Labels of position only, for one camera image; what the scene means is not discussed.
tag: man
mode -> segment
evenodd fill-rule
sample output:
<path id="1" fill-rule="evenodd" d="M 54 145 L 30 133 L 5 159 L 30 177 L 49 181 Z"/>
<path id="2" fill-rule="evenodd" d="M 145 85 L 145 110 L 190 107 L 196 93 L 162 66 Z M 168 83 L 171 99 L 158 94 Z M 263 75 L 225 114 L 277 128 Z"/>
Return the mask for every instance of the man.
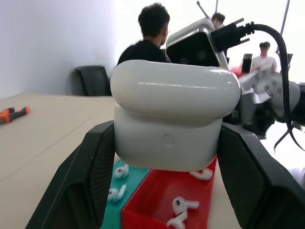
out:
<path id="1" fill-rule="evenodd" d="M 224 20 L 225 20 L 225 16 L 221 13 L 215 13 L 212 16 L 212 23 L 216 30 L 220 29 L 223 26 Z"/>
<path id="2" fill-rule="evenodd" d="M 250 72 L 254 72 L 258 69 L 268 69 L 273 68 L 277 69 L 277 64 L 275 58 L 268 56 L 268 51 L 270 49 L 269 42 L 263 42 L 259 45 L 261 49 L 261 54 L 258 57 L 252 59 Z"/>
<path id="3" fill-rule="evenodd" d="M 167 62 L 164 45 L 168 34 L 170 15 L 166 8 L 155 3 L 143 8 L 138 22 L 143 34 L 143 41 L 128 47 L 120 56 L 118 64 L 127 60 L 147 60 L 152 62 Z"/>

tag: teal tray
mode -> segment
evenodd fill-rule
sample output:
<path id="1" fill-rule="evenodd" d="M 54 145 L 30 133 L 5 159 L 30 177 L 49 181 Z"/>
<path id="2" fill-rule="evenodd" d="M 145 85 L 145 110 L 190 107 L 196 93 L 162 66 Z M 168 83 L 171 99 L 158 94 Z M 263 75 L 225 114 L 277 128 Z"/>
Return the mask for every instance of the teal tray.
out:
<path id="1" fill-rule="evenodd" d="M 118 168 L 125 165 L 125 162 L 118 161 L 113 166 L 112 173 Z M 107 203 L 107 207 L 105 210 L 104 220 L 101 229 L 121 229 L 121 212 L 125 205 L 128 203 L 130 198 L 133 196 L 135 191 L 138 189 L 140 184 L 146 178 L 150 169 L 146 168 L 135 168 L 129 166 L 129 175 L 123 179 L 114 179 L 111 180 L 110 188 L 116 188 L 118 190 L 121 189 L 123 184 L 127 185 L 126 192 L 123 198 L 117 203 Z"/>

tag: airpod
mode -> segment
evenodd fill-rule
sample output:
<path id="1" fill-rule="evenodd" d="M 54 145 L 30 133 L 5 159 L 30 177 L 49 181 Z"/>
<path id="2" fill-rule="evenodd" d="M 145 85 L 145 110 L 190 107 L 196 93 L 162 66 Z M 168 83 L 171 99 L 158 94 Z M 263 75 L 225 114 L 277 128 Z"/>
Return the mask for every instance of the airpod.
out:
<path id="1" fill-rule="evenodd" d="M 109 190 L 109 193 L 108 193 L 108 201 L 109 202 L 118 202 L 122 199 L 122 197 L 124 196 L 125 194 L 125 191 L 126 191 L 126 188 L 127 188 L 127 185 L 122 185 L 120 191 L 118 192 L 118 190 L 116 188 L 111 188 Z"/>
<path id="2" fill-rule="evenodd" d="M 176 215 L 182 212 L 186 212 L 188 208 L 197 209 L 199 208 L 198 201 L 186 201 L 182 197 L 176 197 L 173 200 L 173 211 Z"/>
<path id="3" fill-rule="evenodd" d="M 201 179 L 201 180 L 210 180 L 213 176 L 213 171 L 206 168 L 202 171 L 202 173 L 200 172 L 190 172 L 190 175 L 198 178 L 198 179 Z"/>
<path id="4" fill-rule="evenodd" d="M 114 178 L 125 178 L 129 174 L 129 166 L 126 164 L 123 167 L 119 167 L 115 170 L 113 177 Z"/>
<path id="5" fill-rule="evenodd" d="M 172 226 L 176 229 L 185 229 L 185 225 L 183 223 L 183 221 L 185 221 L 187 219 L 187 212 L 182 212 L 180 215 L 178 215 L 176 218 L 170 219 L 166 226 Z"/>

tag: black cable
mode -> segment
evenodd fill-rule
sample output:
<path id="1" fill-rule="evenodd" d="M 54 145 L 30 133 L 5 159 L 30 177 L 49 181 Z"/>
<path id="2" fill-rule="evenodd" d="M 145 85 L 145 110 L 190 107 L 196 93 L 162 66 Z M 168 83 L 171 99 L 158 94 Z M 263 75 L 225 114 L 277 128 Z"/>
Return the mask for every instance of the black cable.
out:
<path id="1" fill-rule="evenodd" d="M 283 40 L 283 37 L 281 36 L 281 34 L 278 31 L 276 31 L 275 29 L 273 29 L 267 25 L 251 24 L 251 29 L 257 30 L 257 31 L 264 31 L 264 32 L 270 34 L 275 39 L 275 41 L 278 45 L 279 56 L 280 56 L 281 67 L 282 67 L 284 119 L 287 124 L 288 132 L 289 132 L 291 138 L 296 143 L 296 145 L 303 150 L 303 148 L 296 141 L 294 134 L 292 133 L 293 127 L 291 125 L 292 120 L 291 120 L 291 116 L 290 116 L 290 107 L 289 107 L 288 55 L 287 55 L 286 44 Z"/>
<path id="2" fill-rule="evenodd" d="M 219 30 L 213 31 L 211 33 L 211 37 L 218 52 L 226 50 L 228 48 L 234 47 L 243 43 L 245 40 L 241 41 L 240 39 L 246 35 L 250 35 L 254 33 L 254 31 L 263 31 L 270 34 L 276 41 L 279 56 L 281 60 L 282 67 L 282 81 L 283 81 L 283 102 L 284 102 L 284 120 L 283 122 L 287 124 L 288 132 L 296 143 L 298 147 L 302 150 L 303 148 L 296 141 L 293 133 L 292 133 L 292 118 L 290 116 L 290 107 L 289 107 L 289 80 L 288 80 L 288 55 L 286 44 L 281 36 L 281 34 L 275 29 L 267 26 L 254 24 L 253 22 L 246 24 L 245 26 L 236 26 L 236 23 L 231 23 Z"/>
<path id="3" fill-rule="evenodd" d="M 281 136 L 281 138 L 275 143 L 275 145 L 274 145 L 274 147 L 273 147 L 274 152 L 275 152 L 275 149 L 276 149 L 276 147 L 278 146 L 278 144 L 280 144 L 281 141 L 282 141 L 288 134 L 289 134 L 289 131 L 287 130 L 287 131 L 285 132 L 285 134 L 283 134 L 283 136 Z"/>

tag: beige table surface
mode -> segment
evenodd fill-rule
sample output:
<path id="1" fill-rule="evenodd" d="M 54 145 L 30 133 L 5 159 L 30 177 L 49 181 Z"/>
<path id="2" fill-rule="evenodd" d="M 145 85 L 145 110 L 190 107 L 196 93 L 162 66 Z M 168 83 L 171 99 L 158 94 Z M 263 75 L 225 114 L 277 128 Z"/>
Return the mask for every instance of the beige table surface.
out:
<path id="1" fill-rule="evenodd" d="M 20 94 L 0 100 L 1 111 L 25 106 L 29 115 L 0 126 L 0 229 L 25 228 L 59 165 L 90 129 L 114 118 L 111 97 Z M 209 229 L 240 229 L 218 166 Z"/>

